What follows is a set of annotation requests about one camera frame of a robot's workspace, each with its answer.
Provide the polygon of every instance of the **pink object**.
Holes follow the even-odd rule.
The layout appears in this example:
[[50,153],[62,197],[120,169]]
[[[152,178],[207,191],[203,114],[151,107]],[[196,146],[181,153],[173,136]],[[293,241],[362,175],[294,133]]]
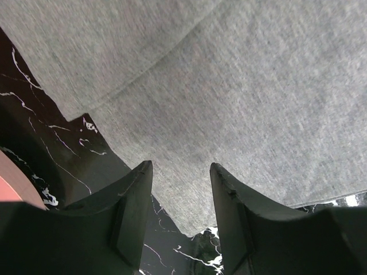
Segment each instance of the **pink object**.
[[45,205],[23,172],[0,151],[0,202],[25,201],[39,208]]

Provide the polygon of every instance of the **marble surface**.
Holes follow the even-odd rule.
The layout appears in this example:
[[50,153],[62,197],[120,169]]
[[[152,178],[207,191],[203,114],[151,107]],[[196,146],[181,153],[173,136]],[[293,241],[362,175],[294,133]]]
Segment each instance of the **marble surface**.
[[[62,209],[130,171],[88,114],[70,122],[63,118],[1,29],[0,54],[0,150],[31,180],[48,209]],[[151,199],[139,273],[222,274],[216,227],[188,238]],[[299,210],[366,204],[367,195],[358,194]]]

